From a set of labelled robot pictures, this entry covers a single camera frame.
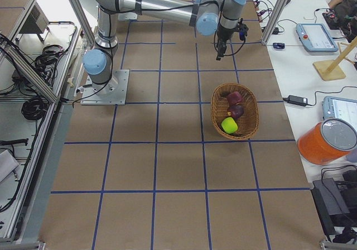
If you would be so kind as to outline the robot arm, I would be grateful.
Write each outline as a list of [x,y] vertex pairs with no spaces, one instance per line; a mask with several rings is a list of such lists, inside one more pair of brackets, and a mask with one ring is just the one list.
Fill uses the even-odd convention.
[[135,13],[187,24],[203,36],[215,35],[217,60],[225,57],[227,42],[234,33],[245,41],[248,28],[241,17],[247,0],[96,0],[98,26],[95,45],[83,57],[83,66],[94,92],[111,92],[116,87],[113,58],[118,46],[117,21],[124,13]]

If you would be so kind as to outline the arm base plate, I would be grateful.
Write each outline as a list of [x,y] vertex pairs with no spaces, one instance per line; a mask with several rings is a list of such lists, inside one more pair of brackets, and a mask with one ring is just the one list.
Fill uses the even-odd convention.
[[125,12],[118,14],[118,21],[136,21],[138,15],[134,12]]
[[86,83],[89,87],[83,90],[81,105],[125,105],[129,70],[115,70],[111,81],[102,89],[102,86],[93,84],[90,76]]

